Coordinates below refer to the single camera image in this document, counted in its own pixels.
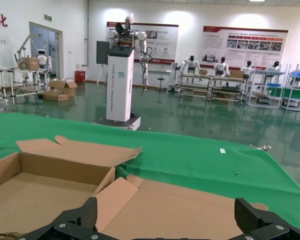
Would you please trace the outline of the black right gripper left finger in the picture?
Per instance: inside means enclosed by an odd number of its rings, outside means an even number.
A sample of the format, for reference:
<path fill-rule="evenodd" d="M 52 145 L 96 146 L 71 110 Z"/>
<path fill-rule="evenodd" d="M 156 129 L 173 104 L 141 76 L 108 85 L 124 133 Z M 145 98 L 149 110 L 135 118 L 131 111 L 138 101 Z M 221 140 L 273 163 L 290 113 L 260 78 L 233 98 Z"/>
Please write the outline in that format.
<path fill-rule="evenodd" d="M 97 231 L 97 198 L 89 197 L 78 208 L 64 210 L 51 223 L 18 237 L 18 240 L 106 240 Z"/>

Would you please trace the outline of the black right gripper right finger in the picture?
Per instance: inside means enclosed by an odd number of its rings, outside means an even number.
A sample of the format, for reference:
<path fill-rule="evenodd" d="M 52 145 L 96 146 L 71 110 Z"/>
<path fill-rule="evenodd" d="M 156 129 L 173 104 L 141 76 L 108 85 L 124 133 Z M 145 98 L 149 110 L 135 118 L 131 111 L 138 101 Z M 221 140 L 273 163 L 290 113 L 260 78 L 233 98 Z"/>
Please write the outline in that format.
<path fill-rule="evenodd" d="M 235 240 L 300 240 L 300 229 L 276 213 L 257 209 L 243 198 L 234 201 L 234 219 L 242 231 Z"/>

